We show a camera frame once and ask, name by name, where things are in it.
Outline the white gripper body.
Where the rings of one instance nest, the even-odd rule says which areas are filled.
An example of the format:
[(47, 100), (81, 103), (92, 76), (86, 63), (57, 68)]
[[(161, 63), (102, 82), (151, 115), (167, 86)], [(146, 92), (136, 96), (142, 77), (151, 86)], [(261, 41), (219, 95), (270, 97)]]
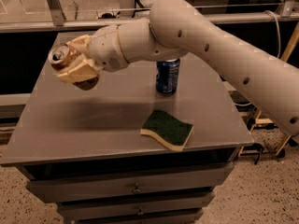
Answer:
[(128, 62), (124, 59), (118, 40), (118, 26), (113, 24), (96, 31), (88, 44), (90, 56), (107, 72), (125, 69)]

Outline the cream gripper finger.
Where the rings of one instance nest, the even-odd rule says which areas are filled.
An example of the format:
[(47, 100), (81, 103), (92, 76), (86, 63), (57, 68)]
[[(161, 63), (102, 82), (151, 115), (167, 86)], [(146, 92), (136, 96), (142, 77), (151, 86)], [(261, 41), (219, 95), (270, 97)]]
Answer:
[(71, 64), (57, 75), (64, 83), (79, 83), (99, 78), (100, 68), (93, 59), (88, 59), (84, 54), (79, 55)]
[(68, 41), (67, 45), (73, 47), (79, 53), (84, 54), (86, 57), (90, 58), (91, 53), (89, 50), (89, 43), (91, 39), (92, 38), (89, 35), (81, 35), (71, 41)]

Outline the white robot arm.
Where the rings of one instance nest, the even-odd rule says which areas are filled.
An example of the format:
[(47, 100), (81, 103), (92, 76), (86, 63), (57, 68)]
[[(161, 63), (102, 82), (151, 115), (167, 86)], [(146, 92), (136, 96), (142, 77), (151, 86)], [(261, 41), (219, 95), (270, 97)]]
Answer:
[(93, 79), (138, 61), (190, 52), (205, 61), (292, 138), (299, 135), (299, 70), (224, 32), (185, 0), (156, 0), (148, 19), (110, 25), (66, 44), (66, 83)]

